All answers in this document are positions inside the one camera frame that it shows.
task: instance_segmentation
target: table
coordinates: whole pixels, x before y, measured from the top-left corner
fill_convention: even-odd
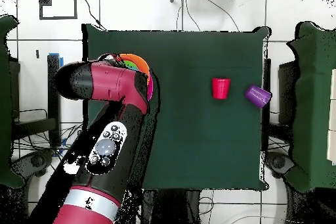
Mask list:
[[[109,31],[83,25],[84,58],[141,56],[159,80],[160,111],[144,189],[254,189],[259,179],[261,111],[244,96],[261,87],[267,27],[250,33]],[[211,79],[231,79],[225,101]],[[89,121],[102,108],[89,102]]]
[[[301,22],[295,40],[288,44],[297,56],[301,74],[295,84],[297,106],[289,151],[296,166],[285,178],[299,192],[316,187],[335,188],[336,166],[327,159],[327,148],[336,32]]]

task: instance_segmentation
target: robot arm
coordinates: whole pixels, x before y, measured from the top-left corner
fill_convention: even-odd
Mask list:
[[[83,131],[65,155],[64,169],[77,166],[77,173],[53,224],[113,224],[148,111],[146,76],[106,61],[69,64],[58,71],[63,83],[65,75],[68,90],[58,87],[64,97],[121,104]]]

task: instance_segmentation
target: circular button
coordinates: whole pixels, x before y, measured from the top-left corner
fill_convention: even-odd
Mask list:
[[[118,126],[116,126],[116,125],[113,125],[113,126],[111,126],[111,130],[112,131],[117,131],[119,128],[118,128]]]
[[[114,133],[112,137],[114,140],[120,140],[120,135],[118,133]]]
[[[108,137],[110,136],[110,133],[109,133],[108,131],[105,131],[105,132],[102,134],[102,136],[103,136],[104,138],[108,138]]]
[[[116,144],[109,139],[103,139],[97,142],[96,151],[101,156],[109,156],[114,153]]]
[[[99,157],[98,156],[91,156],[90,157],[90,163],[91,164],[96,164],[99,161]]]
[[[103,157],[102,161],[101,161],[103,166],[107,166],[108,164],[110,164],[110,159],[108,157]]]

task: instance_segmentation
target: floor tile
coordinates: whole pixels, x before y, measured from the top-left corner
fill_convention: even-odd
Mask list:
[[[141,206],[140,206],[139,209],[138,209],[138,214],[141,215]],[[137,217],[136,217],[135,224],[140,224],[140,222],[141,222],[141,221],[140,221],[140,218],[139,218],[139,216],[137,216]]]
[[[260,224],[260,204],[215,204],[210,224]]]
[[[336,131],[336,100],[330,101],[329,129]]]
[[[199,196],[199,202],[201,203],[211,203],[215,191],[212,189],[204,189],[201,191]]]
[[[260,203],[260,192],[247,189],[215,190],[214,203]]]
[[[18,160],[20,155],[19,155],[19,149],[18,149],[18,142],[19,140],[13,141],[13,153],[12,156],[10,157],[10,160],[14,162],[15,160]]]
[[[0,0],[0,16],[5,14],[16,17],[16,0]],[[7,34],[7,39],[16,39],[16,28]]]
[[[294,39],[299,22],[312,21],[332,30],[336,25],[336,1],[333,0],[267,0],[266,25],[271,27],[270,40]]]
[[[7,41],[7,49],[9,54],[13,58],[18,58],[17,42],[16,41]]]
[[[47,55],[59,53],[64,64],[82,59],[80,41],[19,41],[20,109],[29,110],[48,107],[48,66]],[[82,101],[60,98],[61,122],[83,121]],[[31,113],[41,119],[40,113]]]
[[[52,0],[43,7],[43,16],[73,15],[74,0]],[[99,0],[87,0],[91,13],[99,19]],[[95,24],[84,0],[77,0],[77,19],[40,20],[39,0],[18,0],[19,39],[82,39],[82,23]]]
[[[240,31],[252,31],[264,26],[265,0],[211,0],[226,10],[235,20]],[[230,17],[207,0],[186,0],[183,15],[183,30],[198,31],[237,31]],[[132,14],[116,15],[115,3],[132,9]],[[180,0],[101,0],[102,24],[109,30],[178,30],[182,29]]]
[[[270,111],[279,112],[279,65],[295,60],[293,51],[285,43],[268,43],[268,57],[271,59],[270,69]],[[278,114],[270,114],[270,121],[277,123]]]
[[[37,203],[28,203],[28,215],[32,214],[32,211],[35,209]]]
[[[211,204],[200,204],[199,205],[199,218],[201,219],[201,224],[209,224]]]
[[[264,178],[269,188],[262,191],[262,202],[271,204],[286,204],[287,191],[285,183],[282,179],[276,179],[272,176],[272,172],[265,166]]]
[[[285,224],[286,205],[262,205],[261,224]]]
[[[55,168],[57,164],[57,158],[53,158],[52,166]],[[44,174],[42,177],[33,177],[29,187],[28,201],[37,202],[41,198],[42,194],[45,192],[45,185],[47,184],[47,181],[50,179],[53,172],[53,168],[49,166],[47,168],[46,174]]]

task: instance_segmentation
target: white tiled floor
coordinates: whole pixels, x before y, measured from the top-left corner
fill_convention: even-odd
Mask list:
[[[271,111],[278,112],[278,66],[294,59],[291,49],[285,44],[294,38],[295,26],[311,20],[319,26],[332,30],[336,27],[336,6],[331,0],[212,0],[230,13],[241,31],[250,32],[259,26],[272,29],[268,44],[268,57],[272,59]],[[181,29],[181,12],[177,25],[180,0],[88,0],[91,12],[109,30],[175,30]],[[207,0],[187,0],[188,11],[200,30],[236,31],[230,17]],[[73,0],[52,0],[51,7],[43,7],[45,15],[72,15]],[[7,36],[10,54],[21,63],[20,107],[47,108],[47,61],[48,53],[59,53],[64,63],[81,60],[81,23],[96,24],[89,14],[84,0],[77,0],[77,20],[40,20],[38,0],[0,0],[0,14],[16,16],[19,25]],[[185,9],[184,30],[198,31]],[[82,122],[81,101],[62,99],[62,122]],[[277,122],[278,115],[271,114]],[[43,118],[43,113],[26,114],[27,120]],[[64,123],[66,129],[72,124]],[[55,167],[58,159],[54,158]],[[36,178],[31,184],[29,199],[38,201],[45,183],[53,169]],[[272,177],[265,168],[265,181],[270,185],[264,192],[251,190],[205,190],[202,196],[213,198],[211,212],[201,215],[202,224],[284,224],[286,191],[283,181]],[[200,212],[211,208],[210,200],[203,198]],[[30,210],[35,203],[30,203]]]

